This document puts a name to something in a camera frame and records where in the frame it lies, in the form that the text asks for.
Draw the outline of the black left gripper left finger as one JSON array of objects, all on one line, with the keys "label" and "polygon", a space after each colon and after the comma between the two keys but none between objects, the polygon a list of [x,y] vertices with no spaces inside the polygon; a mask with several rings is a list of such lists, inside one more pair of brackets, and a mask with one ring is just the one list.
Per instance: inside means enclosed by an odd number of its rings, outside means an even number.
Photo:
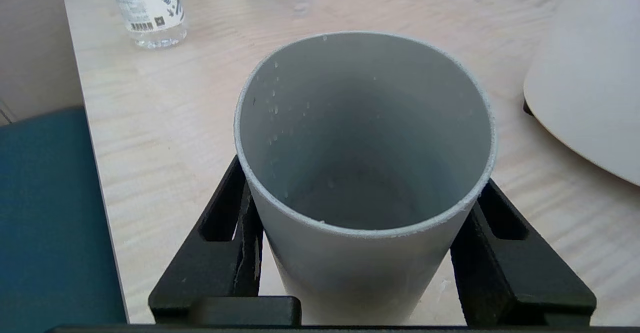
[{"label": "black left gripper left finger", "polygon": [[199,299],[257,296],[262,249],[263,224],[234,157],[148,297],[155,323],[186,323]]}]

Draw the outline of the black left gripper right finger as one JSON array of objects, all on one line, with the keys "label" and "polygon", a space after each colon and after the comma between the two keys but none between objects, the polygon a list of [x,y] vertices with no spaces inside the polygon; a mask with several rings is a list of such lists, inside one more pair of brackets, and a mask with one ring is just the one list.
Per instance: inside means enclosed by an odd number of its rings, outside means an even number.
[{"label": "black left gripper right finger", "polygon": [[493,180],[450,248],[470,327],[588,327],[597,298]]}]

